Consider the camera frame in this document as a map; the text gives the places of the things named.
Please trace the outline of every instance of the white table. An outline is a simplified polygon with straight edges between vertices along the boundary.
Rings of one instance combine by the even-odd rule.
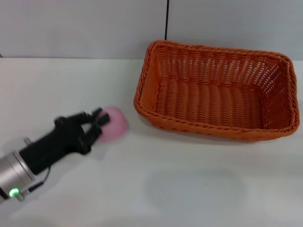
[[[123,140],[54,165],[25,203],[2,204],[1,227],[303,226],[302,126],[258,143],[162,131],[133,106],[143,61],[0,61],[0,155],[96,106],[120,107],[130,125]],[[303,105],[303,62],[294,65]]]

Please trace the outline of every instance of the gray wall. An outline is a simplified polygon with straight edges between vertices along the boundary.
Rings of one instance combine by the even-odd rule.
[[[303,1],[171,0],[168,39],[303,60]]]
[[[0,0],[3,57],[142,59],[166,0]]]

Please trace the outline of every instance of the pink ball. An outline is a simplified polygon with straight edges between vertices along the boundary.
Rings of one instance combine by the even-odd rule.
[[[127,131],[127,120],[122,111],[115,107],[110,106],[105,108],[99,116],[108,113],[110,122],[102,126],[102,134],[99,140],[102,142],[111,142],[123,137]]]

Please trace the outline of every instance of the orange wicker basket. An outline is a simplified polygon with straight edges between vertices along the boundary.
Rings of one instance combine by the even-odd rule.
[[[299,126],[290,59],[266,51],[156,41],[134,106],[154,126],[238,140],[271,140]]]

